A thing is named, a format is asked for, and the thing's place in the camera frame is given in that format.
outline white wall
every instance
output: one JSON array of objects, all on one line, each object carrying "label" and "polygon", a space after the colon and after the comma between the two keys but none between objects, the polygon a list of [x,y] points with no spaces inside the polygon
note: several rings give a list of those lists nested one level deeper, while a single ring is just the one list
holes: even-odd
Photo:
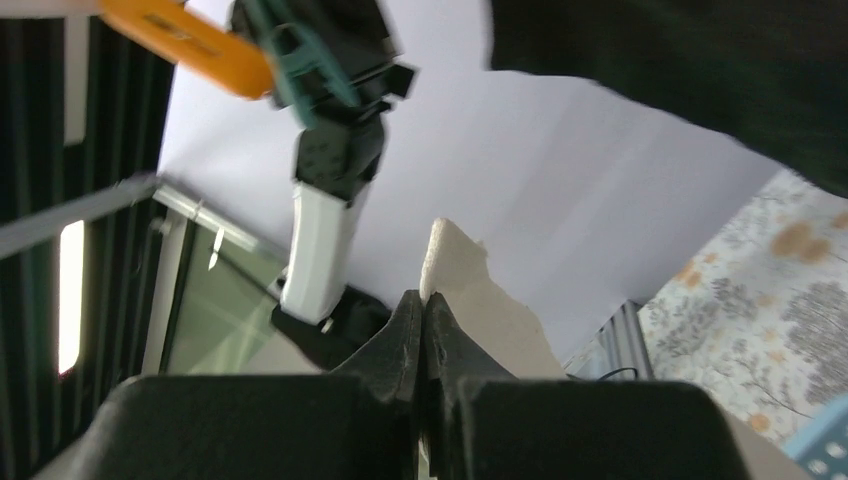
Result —
[{"label": "white wall", "polygon": [[[189,5],[223,22],[228,3]],[[348,278],[394,304],[448,217],[563,359],[623,300],[656,292],[777,166],[584,80],[485,71],[485,3],[384,2],[420,74],[388,115]],[[288,245],[298,131],[288,112],[179,70],[160,169]]]}]

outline black cable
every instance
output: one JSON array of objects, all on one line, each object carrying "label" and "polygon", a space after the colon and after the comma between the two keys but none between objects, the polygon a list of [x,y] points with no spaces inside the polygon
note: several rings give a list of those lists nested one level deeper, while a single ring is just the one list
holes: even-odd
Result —
[{"label": "black cable", "polygon": [[606,380],[606,379],[612,377],[613,375],[617,375],[621,372],[630,372],[630,371],[633,372],[633,375],[635,375],[637,379],[639,378],[639,370],[637,370],[633,367],[622,367],[622,368],[616,368],[615,370],[613,370],[611,372],[607,372],[607,373],[601,375],[600,378],[598,378],[598,381]]}]

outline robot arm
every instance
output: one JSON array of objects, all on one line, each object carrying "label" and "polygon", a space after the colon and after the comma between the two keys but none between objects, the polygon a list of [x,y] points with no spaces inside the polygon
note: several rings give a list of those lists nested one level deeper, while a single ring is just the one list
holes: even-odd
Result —
[{"label": "robot arm", "polygon": [[319,118],[298,141],[294,234],[280,307],[301,321],[328,318],[345,290],[351,242],[383,150],[380,117],[352,126]]},{"label": "robot arm", "polygon": [[243,98],[270,97],[303,125],[291,255],[271,321],[319,367],[333,368],[390,314],[344,283],[383,152],[386,99],[405,98],[415,74],[395,63],[376,0],[235,0],[230,32],[172,0],[100,4],[105,21],[150,50]]}]

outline floral wallpaper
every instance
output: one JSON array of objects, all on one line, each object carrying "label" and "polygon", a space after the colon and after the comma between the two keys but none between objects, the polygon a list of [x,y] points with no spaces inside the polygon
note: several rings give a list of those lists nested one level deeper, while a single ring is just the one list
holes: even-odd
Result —
[{"label": "floral wallpaper", "polygon": [[848,392],[848,201],[779,173],[639,317],[658,378],[782,443]]}]

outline orange clamp handle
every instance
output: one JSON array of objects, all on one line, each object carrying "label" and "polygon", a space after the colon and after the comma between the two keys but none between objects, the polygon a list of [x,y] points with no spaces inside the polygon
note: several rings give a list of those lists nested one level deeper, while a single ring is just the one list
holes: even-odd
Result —
[{"label": "orange clamp handle", "polygon": [[103,20],[172,63],[184,63],[226,90],[259,99],[273,88],[262,51],[173,0],[100,0]]}]

